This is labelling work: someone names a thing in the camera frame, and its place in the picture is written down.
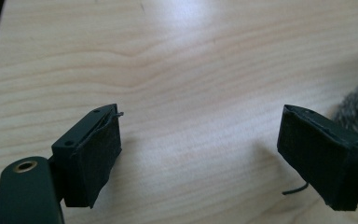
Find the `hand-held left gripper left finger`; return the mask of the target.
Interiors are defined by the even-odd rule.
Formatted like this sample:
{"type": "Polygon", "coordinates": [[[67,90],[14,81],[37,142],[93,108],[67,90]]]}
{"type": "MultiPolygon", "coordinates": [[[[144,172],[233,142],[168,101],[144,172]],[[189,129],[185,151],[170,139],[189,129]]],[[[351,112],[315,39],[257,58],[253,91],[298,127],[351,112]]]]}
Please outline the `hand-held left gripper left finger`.
{"type": "Polygon", "coordinates": [[[116,104],[91,110],[52,146],[55,166],[63,177],[68,207],[93,207],[120,154],[116,104]]]}

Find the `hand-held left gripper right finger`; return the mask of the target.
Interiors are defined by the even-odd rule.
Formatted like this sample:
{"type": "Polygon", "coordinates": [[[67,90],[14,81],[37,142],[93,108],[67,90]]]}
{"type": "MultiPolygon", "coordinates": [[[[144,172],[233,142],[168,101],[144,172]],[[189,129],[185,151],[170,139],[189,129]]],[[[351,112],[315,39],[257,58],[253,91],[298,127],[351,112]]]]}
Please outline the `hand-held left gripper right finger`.
{"type": "Polygon", "coordinates": [[[336,211],[358,204],[358,133],[307,108],[285,105],[278,152],[336,211]]]}

